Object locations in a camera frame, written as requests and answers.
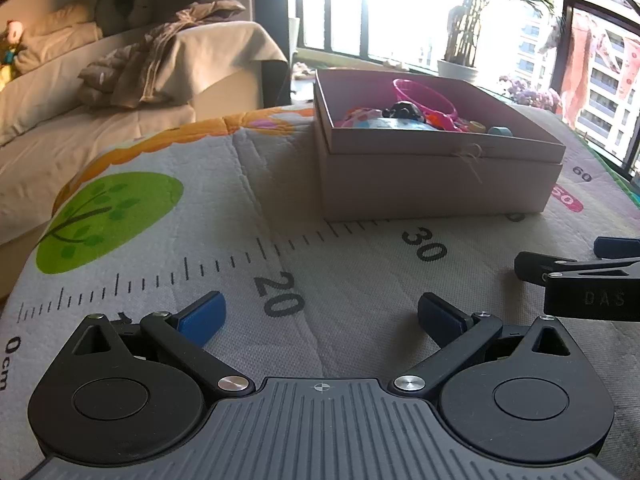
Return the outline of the beige sofa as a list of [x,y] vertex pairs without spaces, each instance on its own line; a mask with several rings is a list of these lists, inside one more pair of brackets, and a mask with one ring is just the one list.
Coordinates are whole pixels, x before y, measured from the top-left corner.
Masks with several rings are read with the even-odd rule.
[[[170,32],[162,46],[160,32]],[[137,29],[88,44],[1,92],[1,295],[53,214],[58,193],[96,156],[165,129],[256,110],[260,64],[288,60],[255,22]]]

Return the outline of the beige pillow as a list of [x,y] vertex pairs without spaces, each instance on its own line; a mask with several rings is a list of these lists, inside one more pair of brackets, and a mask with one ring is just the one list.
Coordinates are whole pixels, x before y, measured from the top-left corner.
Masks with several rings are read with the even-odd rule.
[[103,38],[96,24],[98,0],[79,0],[40,18],[27,27],[14,58],[20,74],[36,70],[60,56]]

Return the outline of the yellow red toy camera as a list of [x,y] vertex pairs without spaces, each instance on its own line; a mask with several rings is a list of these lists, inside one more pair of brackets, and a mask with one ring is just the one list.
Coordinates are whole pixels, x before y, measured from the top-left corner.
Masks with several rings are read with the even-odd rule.
[[467,120],[464,118],[457,118],[454,120],[454,125],[457,129],[464,132],[474,133],[486,133],[487,128],[480,122],[474,122],[474,120]]

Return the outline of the blue white plastic bag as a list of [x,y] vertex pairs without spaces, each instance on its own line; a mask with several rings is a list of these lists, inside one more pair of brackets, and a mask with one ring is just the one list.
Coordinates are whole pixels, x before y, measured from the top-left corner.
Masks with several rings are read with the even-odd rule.
[[378,108],[357,107],[336,123],[337,128],[436,131],[428,122],[411,118],[384,117]]

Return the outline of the brown jacket on sofa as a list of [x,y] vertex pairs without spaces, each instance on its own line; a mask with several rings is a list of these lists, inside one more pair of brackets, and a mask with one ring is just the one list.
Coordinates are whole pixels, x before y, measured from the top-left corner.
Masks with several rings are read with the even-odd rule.
[[91,108],[132,110],[157,103],[154,86],[166,52],[179,32],[230,20],[245,10],[238,0],[198,0],[178,11],[170,21],[148,30],[128,44],[98,58],[80,73],[77,99]]

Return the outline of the small plush doll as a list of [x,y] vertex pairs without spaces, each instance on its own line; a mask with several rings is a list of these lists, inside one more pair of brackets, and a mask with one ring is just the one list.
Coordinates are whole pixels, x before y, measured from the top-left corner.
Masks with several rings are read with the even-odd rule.
[[6,29],[1,34],[0,90],[6,88],[6,85],[14,78],[14,58],[20,47],[23,32],[24,26],[20,21],[9,20],[6,22]]

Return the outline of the pink cardboard box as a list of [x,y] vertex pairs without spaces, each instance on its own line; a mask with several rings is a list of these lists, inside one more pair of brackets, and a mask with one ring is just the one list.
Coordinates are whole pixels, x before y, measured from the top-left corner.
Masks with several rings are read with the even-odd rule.
[[324,213],[331,220],[474,214],[538,214],[560,175],[564,144],[553,115],[503,102],[462,80],[413,76],[447,98],[464,119],[490,132],[347,127],[357,108],[398,102],[398,73],[319,70],[314,83],[316,143]]

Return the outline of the pink toy net scoop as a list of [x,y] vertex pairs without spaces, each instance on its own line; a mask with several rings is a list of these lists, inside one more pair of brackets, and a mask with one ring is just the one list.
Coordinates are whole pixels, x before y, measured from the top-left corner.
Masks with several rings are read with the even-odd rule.
[[447,131],[461,131],[458,110],[446,96],[425,84],[396,78],[393,87],[398,101],[414,104],[425,118],[435,117],[435,126]]

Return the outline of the white pot bamboo plant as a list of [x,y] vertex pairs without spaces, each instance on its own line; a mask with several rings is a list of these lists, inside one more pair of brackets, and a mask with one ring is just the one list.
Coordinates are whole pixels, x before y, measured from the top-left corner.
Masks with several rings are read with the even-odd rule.
[[[554,0],[509,0],[524,3],[533,11],[552,15]],[[447,42],[445,53],[438,61],[438,74],[449,79],[472,84],[477,69],[477,46],[482,32],[482,16],[491,0],[462,0],[454,6],[447,18]]]

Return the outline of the purple flower pot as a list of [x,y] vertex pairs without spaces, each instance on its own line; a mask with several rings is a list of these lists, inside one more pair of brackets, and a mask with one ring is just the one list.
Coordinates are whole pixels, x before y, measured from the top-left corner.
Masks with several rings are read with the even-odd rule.
[[551,88],[540,91],[534,90],[524,79],[500,76],[503,95],[518,105],[525,105],[555,113],[560,105],[559,95]]

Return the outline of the teal plastic toy handle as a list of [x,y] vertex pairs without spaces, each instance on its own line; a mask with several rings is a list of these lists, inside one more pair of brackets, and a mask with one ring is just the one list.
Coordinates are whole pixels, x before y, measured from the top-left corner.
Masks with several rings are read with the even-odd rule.
[[492,136],[513,136],[512,131],[508,127],[491,127],[487,130],[487,133]]

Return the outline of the colourful ruler play mat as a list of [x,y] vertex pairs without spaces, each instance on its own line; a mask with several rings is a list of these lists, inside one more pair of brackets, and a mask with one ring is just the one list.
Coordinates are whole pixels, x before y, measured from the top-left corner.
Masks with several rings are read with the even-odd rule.
[[208,350],[254,380],[388,379],[434,344],[416,303],[434,292],[510,324],[544,292],[513,272],[523,250],[589,259],[635,237],[639,201],[559,122],[564,166],[541,214],[326,220],[310,107],[172,129],[93,159],[62,191],[1,318],[1,474],[41,458],[32,390],[88,314],[138,320],[206,292],[227,301]]

